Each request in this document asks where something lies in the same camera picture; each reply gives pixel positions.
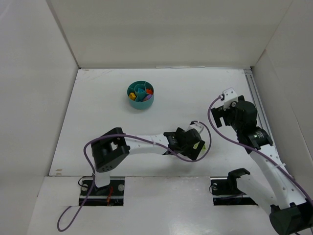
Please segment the yellow lego brick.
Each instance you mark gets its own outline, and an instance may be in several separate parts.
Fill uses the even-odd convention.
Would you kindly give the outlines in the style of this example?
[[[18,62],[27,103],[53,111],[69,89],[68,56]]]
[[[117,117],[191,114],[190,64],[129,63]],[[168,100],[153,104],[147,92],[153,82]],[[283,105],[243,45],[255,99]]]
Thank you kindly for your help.
[[[130,98],[131,100],[135,100],[135,99],[136,99],[135,93],[130,93],[130,94],[129,94],[129,98]]]

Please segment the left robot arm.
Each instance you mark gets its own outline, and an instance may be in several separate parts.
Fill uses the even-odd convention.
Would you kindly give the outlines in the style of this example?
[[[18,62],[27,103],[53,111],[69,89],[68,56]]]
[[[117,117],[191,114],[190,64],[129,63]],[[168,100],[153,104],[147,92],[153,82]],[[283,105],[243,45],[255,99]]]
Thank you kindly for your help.
[[[132,136],[124,133],[120,127],[113,128],[90,144],[94,159],[95,186],[97,188],[108,186],[109,172],[117,168],[129,155],[147,153],[178,155],[188,162],[196,161],[205,146],[200,132],[194,128],[186,131],[177,128],[174,132]]]

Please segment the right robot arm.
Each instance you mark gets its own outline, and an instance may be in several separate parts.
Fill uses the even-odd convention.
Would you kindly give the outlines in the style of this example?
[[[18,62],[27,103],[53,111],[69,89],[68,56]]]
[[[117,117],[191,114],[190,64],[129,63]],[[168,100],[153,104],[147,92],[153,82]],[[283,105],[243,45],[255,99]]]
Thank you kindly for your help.
[[[245,168],[228,173],[223,180],[212,180],[214,195],[246,194],[269,216],[279,235],[299,234],[313,228],[313,200],[288,173],[269,134],[257,125],[257,109],[244,96],[228,89],[218,96],[222,106],[209,106],[208,119],[224,140],[245,149],[269,183],[264,187]]]

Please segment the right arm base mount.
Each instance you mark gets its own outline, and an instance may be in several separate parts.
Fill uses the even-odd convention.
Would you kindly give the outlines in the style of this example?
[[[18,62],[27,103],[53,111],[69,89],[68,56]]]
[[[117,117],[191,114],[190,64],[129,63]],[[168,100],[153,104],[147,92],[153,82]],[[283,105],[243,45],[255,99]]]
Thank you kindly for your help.
[[[237,188],[237,179],[250,172],[239,168],[228,173],[227,176],[210,177],[209,192],[213,196],[214,206],[257,206],[249,196]]]

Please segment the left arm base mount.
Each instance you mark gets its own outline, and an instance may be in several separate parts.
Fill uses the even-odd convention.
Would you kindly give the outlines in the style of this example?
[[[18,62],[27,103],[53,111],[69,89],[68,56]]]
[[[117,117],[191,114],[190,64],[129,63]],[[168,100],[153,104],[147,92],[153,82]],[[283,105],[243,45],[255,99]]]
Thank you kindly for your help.
[[[91,177],[81,177],[78,181],[80,187],[79,206],[115,207],[124,205],[125,178],[113,177],[107,186],[98,188],[94,186],[86,202],[85,200],[92,185]]]

